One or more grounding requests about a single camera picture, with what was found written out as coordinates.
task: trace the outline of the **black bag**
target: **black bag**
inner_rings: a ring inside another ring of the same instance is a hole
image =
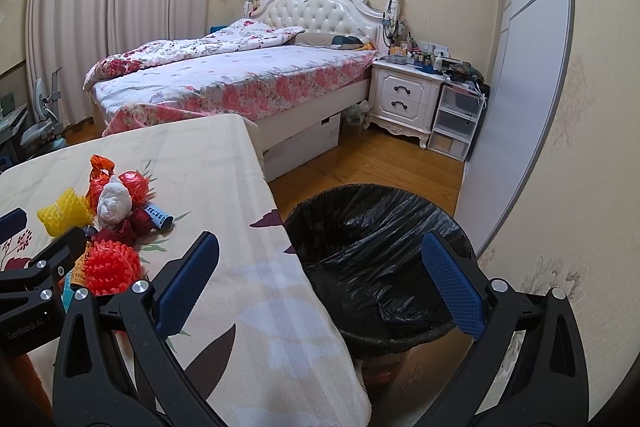
[[[402,353],[454,327],[422,264],[422,238],[440,232],[458,254],[475,256],[431,201],[399,188],[345,185],[300,203],[284,226],[352,356]]]

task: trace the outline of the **gray chair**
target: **gray chair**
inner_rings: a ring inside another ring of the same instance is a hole
[[[36,80],[36,87],[33,93],[33,109],[34,116],[38,122],[29,127],[20,138],[21,147],[41,145],[38,151],[30,156],[30,159],[67,146],[66,140],[62,137],[64,126],[60,121],[60,110],[58,108],[58,100],[61,96],[58,90],[58,72],[61,69],[58,68],[51,73],[51,94],[49,96],[44,96],[42,79]]]

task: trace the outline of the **white headboard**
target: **white headboard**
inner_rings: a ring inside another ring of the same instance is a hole
[[[274,28],[302,26],[309,32],[367,37],[384,49],[383,13],[366,0],[261,0],[251,15]]]

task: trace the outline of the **nightstand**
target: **nightstand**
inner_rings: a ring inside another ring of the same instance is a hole
[[[427,149],[443,82],[444,77],[412,66],[374,62],[369,91],[372,109],[364,127],[373,122],[391,134],[417,137],[420,148]]]

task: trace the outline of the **nightstand drawer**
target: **nightstand drawer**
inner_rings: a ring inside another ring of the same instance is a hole
[[[413,100],[405,100],[394,94],[378,92],[373,113],[392,118],[417,128],[424,128],[426,107]]]
[[[425,86],[410,77],[388,71],[380,71],[378,77],[378,90],[402,100],[412,100],[416,103],[424,103]]]

